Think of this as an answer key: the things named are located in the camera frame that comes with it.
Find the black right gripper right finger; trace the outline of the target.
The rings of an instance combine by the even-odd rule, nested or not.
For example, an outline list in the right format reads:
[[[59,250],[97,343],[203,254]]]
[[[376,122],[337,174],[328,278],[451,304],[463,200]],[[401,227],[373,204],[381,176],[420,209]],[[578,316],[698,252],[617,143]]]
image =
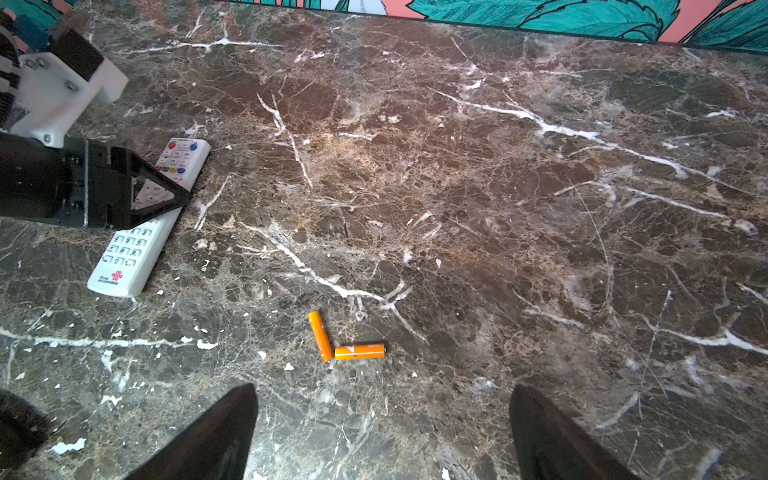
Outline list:
[[[634,479],[539,390],[518,384],[509,406],[510,425],[523,479]]]

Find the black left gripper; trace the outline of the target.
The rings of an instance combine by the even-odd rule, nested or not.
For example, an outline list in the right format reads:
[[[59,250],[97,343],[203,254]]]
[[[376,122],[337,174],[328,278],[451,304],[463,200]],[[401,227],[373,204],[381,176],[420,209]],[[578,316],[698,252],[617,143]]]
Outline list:
[[[62,148],[1,134],[1,215],[70,228],[127,230],[190,191],[130,149],[70,137]]]

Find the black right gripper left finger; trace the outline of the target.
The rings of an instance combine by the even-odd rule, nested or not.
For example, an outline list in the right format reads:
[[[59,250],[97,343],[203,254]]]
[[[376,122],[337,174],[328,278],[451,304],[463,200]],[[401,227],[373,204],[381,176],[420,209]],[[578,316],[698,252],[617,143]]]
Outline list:
[[[242,479],[258,415],[252,383],[231,389],[130,479]]]

